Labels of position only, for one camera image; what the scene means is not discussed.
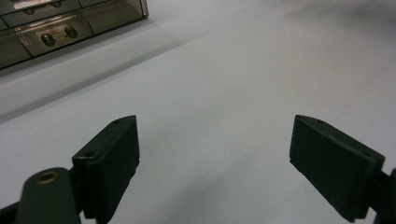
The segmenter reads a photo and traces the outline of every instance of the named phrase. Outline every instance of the white tabletop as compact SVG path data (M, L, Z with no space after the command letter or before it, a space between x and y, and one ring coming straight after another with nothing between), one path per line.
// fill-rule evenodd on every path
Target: white tabletop
M0 77L1 207L128 115L141 163L112 223L347 223L289 163L296 114L377 150L385 173L396 167L395 1L148 9L119 35Z

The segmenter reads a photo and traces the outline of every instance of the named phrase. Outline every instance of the white table surface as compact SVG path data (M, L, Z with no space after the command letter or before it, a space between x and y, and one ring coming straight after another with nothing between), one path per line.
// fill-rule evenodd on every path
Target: white table surface
M347 223L289 163L296 114L382 153L387 174L396 167L395 1L148 9L120 35L0 77L1 207L128 115L141 163L111 223Z

